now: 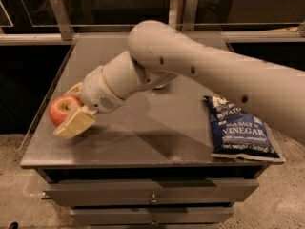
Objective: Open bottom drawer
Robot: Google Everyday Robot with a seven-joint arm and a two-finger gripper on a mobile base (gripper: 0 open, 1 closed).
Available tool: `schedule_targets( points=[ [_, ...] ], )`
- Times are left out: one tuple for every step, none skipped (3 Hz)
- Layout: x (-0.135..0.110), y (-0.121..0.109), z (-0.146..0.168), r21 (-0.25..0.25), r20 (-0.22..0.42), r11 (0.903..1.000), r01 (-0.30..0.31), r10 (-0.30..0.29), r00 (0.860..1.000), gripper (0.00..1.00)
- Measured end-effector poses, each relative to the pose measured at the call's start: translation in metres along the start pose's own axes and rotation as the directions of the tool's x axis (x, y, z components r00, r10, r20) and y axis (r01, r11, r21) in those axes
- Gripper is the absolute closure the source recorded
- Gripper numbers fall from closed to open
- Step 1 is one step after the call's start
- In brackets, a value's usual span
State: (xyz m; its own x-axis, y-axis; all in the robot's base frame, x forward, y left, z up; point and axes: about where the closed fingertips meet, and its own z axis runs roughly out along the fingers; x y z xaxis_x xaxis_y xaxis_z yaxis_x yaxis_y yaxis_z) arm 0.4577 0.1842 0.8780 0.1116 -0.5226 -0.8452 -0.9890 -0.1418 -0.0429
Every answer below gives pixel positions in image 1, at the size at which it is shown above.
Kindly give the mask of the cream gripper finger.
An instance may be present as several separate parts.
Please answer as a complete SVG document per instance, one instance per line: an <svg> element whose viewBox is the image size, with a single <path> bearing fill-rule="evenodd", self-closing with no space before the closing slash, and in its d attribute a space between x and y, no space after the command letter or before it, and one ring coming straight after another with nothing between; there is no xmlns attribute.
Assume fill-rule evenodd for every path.
<svg viewBox="0 0 305 229"><path fill-rule="evenodd" d="M81 88L82 88L82 83L78 82L75 85L73 85L69 90L67 90L65 92L65 95L73 95L73 96L79 97Z"/></svg>
<svg viewBox="0 0 305 229"><path fill-rule="evenodd" d="M95 115L96 111L87 106L73 107L66 120L55 129L53 134L64 139L76 137L95 123Z"/></svg>

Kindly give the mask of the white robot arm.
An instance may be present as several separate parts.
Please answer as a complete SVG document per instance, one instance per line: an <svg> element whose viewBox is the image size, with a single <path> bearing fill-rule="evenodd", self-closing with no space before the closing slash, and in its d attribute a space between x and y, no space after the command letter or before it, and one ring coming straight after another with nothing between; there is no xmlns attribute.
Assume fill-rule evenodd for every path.
<svg viewBox="0 0 305 229"><path fill-rule="evenodd" d="M94 124L97 113L110 113L131 95L179 75L305 144L303 71L202 45L157 21L136 25L126 51L70 89L84 105L72 108L54 134L73 138Z"/></svg>

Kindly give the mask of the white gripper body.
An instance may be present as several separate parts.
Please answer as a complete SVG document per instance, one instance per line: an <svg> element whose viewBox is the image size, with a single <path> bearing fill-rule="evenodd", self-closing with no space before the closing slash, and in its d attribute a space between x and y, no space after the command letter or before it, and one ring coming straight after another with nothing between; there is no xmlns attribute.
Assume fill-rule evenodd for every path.
<svg viewBox="0 0 305 229"><path fill-rule="evenodd" d="M82 81L80 99L89 108L101 114L111 113L124 103L108 86L102 66L86 75Z"/></svg>

